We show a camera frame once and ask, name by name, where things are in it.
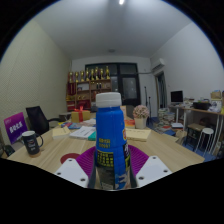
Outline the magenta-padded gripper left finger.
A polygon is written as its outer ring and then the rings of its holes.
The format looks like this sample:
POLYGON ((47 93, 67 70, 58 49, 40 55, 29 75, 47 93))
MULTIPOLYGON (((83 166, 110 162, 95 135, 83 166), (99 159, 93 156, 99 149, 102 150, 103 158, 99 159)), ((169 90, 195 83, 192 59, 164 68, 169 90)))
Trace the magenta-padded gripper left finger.
POLYGON ((93 189, 96 182, 95 150, 93 146, 77 158, 68 157, 55 175, 81 187, 93 189))

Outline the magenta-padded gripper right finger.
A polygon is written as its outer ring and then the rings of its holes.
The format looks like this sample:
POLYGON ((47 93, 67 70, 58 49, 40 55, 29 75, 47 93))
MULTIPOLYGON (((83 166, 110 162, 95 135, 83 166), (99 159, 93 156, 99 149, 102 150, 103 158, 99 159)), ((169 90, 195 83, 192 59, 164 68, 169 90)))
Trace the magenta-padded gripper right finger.
POLYGON ((139 188, 171 174, 170 169, 158 156, 148 156, 146 153, 129 146, 130 152, 130 181, 132 188, 139 188))

